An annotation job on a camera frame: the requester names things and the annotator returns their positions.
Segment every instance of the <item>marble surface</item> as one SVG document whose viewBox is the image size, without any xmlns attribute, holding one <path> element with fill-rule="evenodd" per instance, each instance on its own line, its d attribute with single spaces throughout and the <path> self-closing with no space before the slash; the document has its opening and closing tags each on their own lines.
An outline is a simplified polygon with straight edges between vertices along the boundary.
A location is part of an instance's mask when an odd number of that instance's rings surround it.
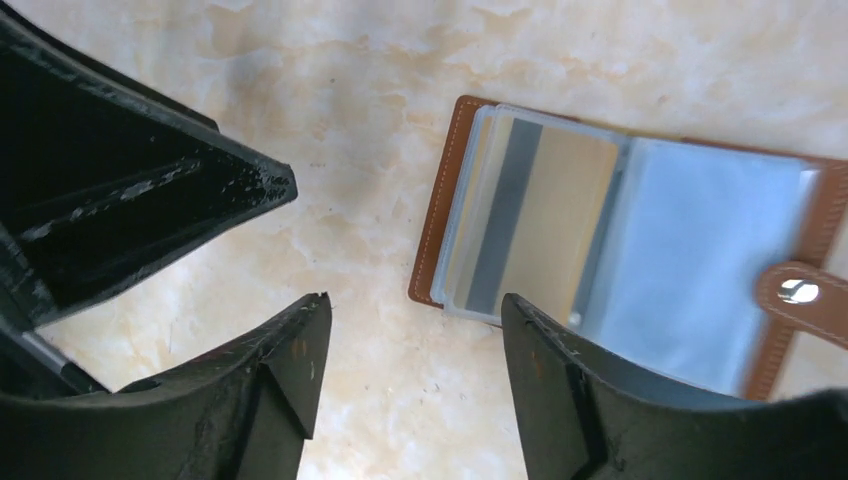
<svg viewBox="0 0 848 480">
<path fill-rule="evenodd" d="M 460 94 L 848 156 L 842 2 L 10 3 L 294 168 L 295 203 L 41 333 L 118 388 L 329 291 L 334 330 L 305 479 L 525 475 L 500 332 L 405 295 Z M 831 269 L 848 273 L 846 260 L 848 245 Z M 780 395 L 848 384 L 848 361 L 807 340 Z"/>
</svg>

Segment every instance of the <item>dark stripe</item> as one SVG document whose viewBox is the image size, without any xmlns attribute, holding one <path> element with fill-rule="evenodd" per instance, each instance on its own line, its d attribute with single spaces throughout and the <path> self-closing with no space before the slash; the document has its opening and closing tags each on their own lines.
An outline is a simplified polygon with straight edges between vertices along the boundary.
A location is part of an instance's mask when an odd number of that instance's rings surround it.
<svg viewBox="0 0 848 480">
<path fill-rule="evenodd" d="M 538 123 L 515 119 L 512 124 L 492 211 L 471 279 L 467 310 L 492 314 L 500 302 L 498 290 L 541 136 L 542 126 Z"/>
</svg>

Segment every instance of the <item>brown leather wallet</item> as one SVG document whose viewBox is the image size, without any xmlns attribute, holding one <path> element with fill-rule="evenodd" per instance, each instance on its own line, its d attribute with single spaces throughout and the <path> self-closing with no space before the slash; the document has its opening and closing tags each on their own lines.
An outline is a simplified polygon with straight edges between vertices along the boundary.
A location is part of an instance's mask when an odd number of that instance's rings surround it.
<svg viewBox="0 0 848 480">
<path fill-rule="evenodd" d="M 416 302 L 443 307 L 430 297 L 430 287 L 474 115 L 485 105 L 498 104 L 469 95 L 456 101 L 409 284 L 409 297 Z M 848 162 L 691 138 L 680 141 L 731 150 L 791 155 L 822 168 L 818 190 L 802 226 L 793 261 L 769 268 L 758 285 L 752 285 L 752 294 L 768 313 L 770 322 L 752 364 L 745 396 L 753 400 L 767 400 L 796 332 L 808 332 L 848 348 L 848 282 L 821 270 L 848 204 Z M 817 295 L 808 303 L 792 303 L 792 299 L 785 297 L 786 282 L 814 285 Z"/>
</svg>

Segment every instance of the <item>countertop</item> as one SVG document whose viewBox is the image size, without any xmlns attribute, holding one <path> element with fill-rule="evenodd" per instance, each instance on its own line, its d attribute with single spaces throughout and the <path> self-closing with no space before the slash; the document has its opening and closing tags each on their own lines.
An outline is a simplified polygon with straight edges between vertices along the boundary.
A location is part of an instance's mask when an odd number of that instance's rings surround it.
<svg viewBox="0 0 848 480">
<path fill-rule="evenodd" d="M 297 201 L 41 333 L 119 388 L 328 291 L 334 326 L 305 479 L 525 476 L 500 331 L 406 297 L 459 95 L 848 157 L 840 2 L 10 3 L 291 164 Z M 846 254 L 832 271 L 848 273 Z M 778 396 L 848 385 L 848 360 L 818 342 L 796 343 Z"/>
</svg>

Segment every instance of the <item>open wallet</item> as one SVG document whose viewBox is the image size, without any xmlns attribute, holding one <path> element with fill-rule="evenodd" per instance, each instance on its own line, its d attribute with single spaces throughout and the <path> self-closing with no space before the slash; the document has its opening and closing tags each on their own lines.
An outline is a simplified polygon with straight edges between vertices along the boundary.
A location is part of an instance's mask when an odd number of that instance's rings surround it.
<svg viewBox="0 0 848 480">
<path fill-rule="evenodd" d="M 409 296 L 500 325 L 517 293 L 649 370 L 767 400 L 793 338 L 848 349 L 821 270 L 848 162 L 660 138 L 463 96 Z"/>
</svg>

